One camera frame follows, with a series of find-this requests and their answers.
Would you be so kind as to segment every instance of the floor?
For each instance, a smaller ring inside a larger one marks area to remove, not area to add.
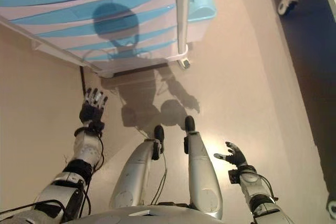
[[[187,71],[172,64],[101,82],[85,70],[87,87],[109,89],[103,116],[106,163],[89,192],[93,213],[108,210],[123,164],[143,134],[150,135],[159,123],[168,165],[160,200],[189,201],[181,128],[190,114],[209,154],[226,153],[224,140],[237,144],[270,180],[278,204],[294,223],[333,223],[276,0],[215,3],[218,15],[204,40],[193,45]],[[3,27],[0,48],[5,53],[0,76],[7,77],[0,78],[0,204],[10,208],[30,203],[71,158],[82,95],[77,66],[31,51],[27,39]],[[228,180],[233,167],[212,161],[224,199],[223,221],[250,223],[240,187]],[[162,174],[160,159],[152,163],[146,203]]]

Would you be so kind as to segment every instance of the robot leg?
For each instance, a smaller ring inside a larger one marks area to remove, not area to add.
[[[163,134],[161,126],[155,131]],[[158,160],[163,152],[163,135],[155,137],[161,139],[146,139],[127,160],[111,196],[111,208],[144,205],[151,160]]]
[[[218,179],[203,144],[201,135],[195,131],[194,119],[185,119],[187,137],[184,139],[184,150],[189,155],[189,191],[193,208],[222,218],[223,199]]]

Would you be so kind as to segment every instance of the wire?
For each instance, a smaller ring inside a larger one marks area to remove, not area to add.
[[[90,186],[90,183],[88,184],[88,187],[87,187],[86,191],[83,191],[83,193],[84,193],[84,195],[85,195],[85,199],[86,199],[87,202],[88,202],[88,207],[89,207],[88,215],[91,214],[91,201],[90,201],[90,198],[89,198],[89,196],[88,196],[89,186]]]
[[[80,79],[82,83],[83,95],[85,96],[86,87],[85,87],[85,78],[84,78],[84,68],[82,66],[79,66],[79,71],[80,71]]]
[[[83,193],[84,193],[84,200],[83,200],[83,203],[82,203],[82,206],[80,208],[80,212],[79,212],[79,216],[78,218],[81,218],[82,217],[82,214],[83,214],[83,209],[84,209],[84,205],[85,205],[85,201],[87,200],[88,201],[88,207],[89,207],[89,212],[88,212],[88,215],[91,214],[91,201],[90,201],[90,198],[88,196],[88,191],[89,191],[89,187],[90,187],[90,182],[88,182],[88,186],[86,188],[86,191],[83,190]]]
[[[166,163],[166,156],[164,155],[164,153],[162,153],[162,155],[163,155],[163,159],[164,159],[164,174],[161,178],[161,181],[160,181],[159,187],[156,191],[156,194],[154,195],[154,198],[152,199],[151,205],[156,205],[158,203],[159,197],[161,196],[164,184],[166,182],[168,169],[167,169],[167,163]]]
[[[46,203],[57,203],[62,211],[64,212],[64,215],[67,217],[68,220],[71,220],[72,218],[69,216],[69,214],[67,213],[64,205],[62,204],[61,201],[59,200],[56,200],[56,199],[49,199],[49,200],[43,200],[43,201],[38,201],[38,202],[35,202],[35,203],[31,203],[31,204],[28,204],[28,205],[24,205],[24,206],[20,206],[20,207],[16,207],[16,208],[12,208],[12,209],[9,209],[9,210],[6,210],[6,211],[2,211],[0,212],[0,215],[3,215],[3,214],[6,214],[8,212],[14,212],[14,211],[17,211],[17,210],[20,210],[20,209],[23,209],[23,208],[27,208],[27,207],[32,207],[32,206],[37,206],[37,205],[42,205],[42,204],[46,204]]]
[[[95,172],[97,172],[102,166],[103,166],[103,164],[104,164],[104,162],[105,162],[105,157],[104,157],[104,144],[103,144],[103,141],[102,141],[102,139],[101,139],[101,137],[100,136],[98,136],[98,139],[99,139],[99,141],[100,141],[100,143],[101,143],[101,164],[100,164],[100,166],[98,167],[98,168],[94,168],[94,170],[93,170],[93,173],[95,173]]]
[[[267,178],[265,178],[263,175],[260,175],[260,174],[257,174],[257,173],[252,173],[252,172],[241,172],[240,174],[252,174],[252,175],[257,175],[259,176],[264,182],[265,184],[267,185],[270,193],[271,193],[271,197],[274,201],[277,201],[278,198],[277,197],[274,197],[274,193],[273,193],[273,189],[272,189],[272,186],[271,186],[271,183],[268,181]]]

